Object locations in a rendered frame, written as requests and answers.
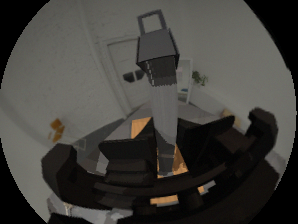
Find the wooden board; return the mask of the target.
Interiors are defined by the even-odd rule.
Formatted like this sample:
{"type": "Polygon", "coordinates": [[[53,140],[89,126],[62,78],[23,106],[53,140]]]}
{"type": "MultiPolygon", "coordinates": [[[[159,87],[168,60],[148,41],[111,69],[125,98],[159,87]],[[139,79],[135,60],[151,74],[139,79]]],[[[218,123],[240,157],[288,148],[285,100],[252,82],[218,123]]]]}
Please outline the wooden board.
{"type": "MultiPolygon", "coordinates": [[[[152,117],[146,117],[146,119],[140,119],[140,120],[132,120],[132,129],[130,129],[130,133],[132,133],[132,139],[134,136],[137,135],[138,132],[144,129],[145,125],[148,124],[148,121],[150,119],[152,119],[152,117]]],[[[180,153],[180,149],[178,149],[177,147],[177,144],[176,144],[176,153],[174,153],[174,163],[172,168],[173,168],[172,171],[174,173],[174,176],[176,176],[177,173],[189,172],[188,168],[186,168],[186,164],[184,163],[184,157],[182,157],[180,153]]],[[[157,179],[162,179],[162,176],[157,175],[157,179]]],[[[200,190],[200,193],[204,192],[205,190],[204,188],[202,188],[202,186],[198,186],[198,190],[200,190]]],[[[154,197],[154,200],[150,200],[152,204],[162,204],[162,202],[172,202],[172,201],[178,201],[177,194],[176,196],[154,197]]]]}

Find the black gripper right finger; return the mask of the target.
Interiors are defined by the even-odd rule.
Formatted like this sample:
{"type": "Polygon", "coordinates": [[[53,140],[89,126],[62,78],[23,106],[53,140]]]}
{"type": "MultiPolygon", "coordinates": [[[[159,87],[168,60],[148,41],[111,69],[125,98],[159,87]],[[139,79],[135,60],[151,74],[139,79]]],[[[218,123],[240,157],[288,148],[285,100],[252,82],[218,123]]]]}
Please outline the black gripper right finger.
{"type": "Polygon", "coordinates": [[[210,137],[220,133],[223,129],[233,127],[235,115],[221,117],[220,120],[210,121],[208,124],[196,124],[177,117],[177,147],[180,149],[188,171],[198,168],[198,160],[205,151],[210,137]]]}

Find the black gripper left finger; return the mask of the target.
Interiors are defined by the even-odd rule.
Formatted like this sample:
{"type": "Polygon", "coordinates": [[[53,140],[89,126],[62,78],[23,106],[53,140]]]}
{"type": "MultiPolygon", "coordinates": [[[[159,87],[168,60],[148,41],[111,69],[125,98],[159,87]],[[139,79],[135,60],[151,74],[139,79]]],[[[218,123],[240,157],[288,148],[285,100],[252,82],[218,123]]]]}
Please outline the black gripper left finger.
{"type": "Polygon", "coordinates": [[[110,160],[145,159],[148,161],[153,176],[158,175],[157,171],[157,136],[154,128],[154,119],[150,119],[142,131],[138,132],[133,139],[101,141],[98,144],[100,152],[110,160]]]}

